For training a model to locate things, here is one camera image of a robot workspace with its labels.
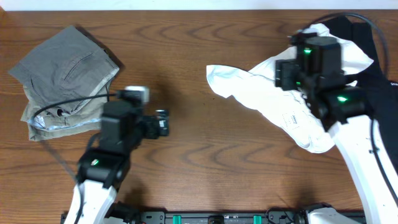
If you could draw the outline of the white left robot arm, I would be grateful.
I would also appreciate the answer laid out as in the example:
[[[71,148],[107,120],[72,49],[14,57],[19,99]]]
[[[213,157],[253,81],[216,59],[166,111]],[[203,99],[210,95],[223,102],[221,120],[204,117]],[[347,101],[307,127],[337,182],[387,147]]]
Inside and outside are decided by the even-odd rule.
[[[143,113],[140,101],[110,101],[101,115],[99,144],[88,143],[78,161],[77,183],[64,223],[140,223],[139,210],[116,201],[143,139],[169,135],[169,112]]]

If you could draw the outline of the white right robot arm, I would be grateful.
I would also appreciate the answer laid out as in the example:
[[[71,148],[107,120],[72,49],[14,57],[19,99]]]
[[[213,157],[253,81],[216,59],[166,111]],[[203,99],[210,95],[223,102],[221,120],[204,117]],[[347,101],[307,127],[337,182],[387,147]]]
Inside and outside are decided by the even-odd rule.
[[[336,123],[329,131],[324,131],[320,120],[310,113],[300,94],[297,91],[291,94],[297,100],[286,98],[276,113],[282,120],[282,128],[300,147],[312,153],[324,153],[336,146],[358,191],[366,222],[397,223],[397,205],[388,192],[371,149],[371,141],[375,140],[382,167],[387,170],[396,190],[397,176],[387,157],[379,124],[372,124],[368,116],[361,115],[348,119],[347,124]]]

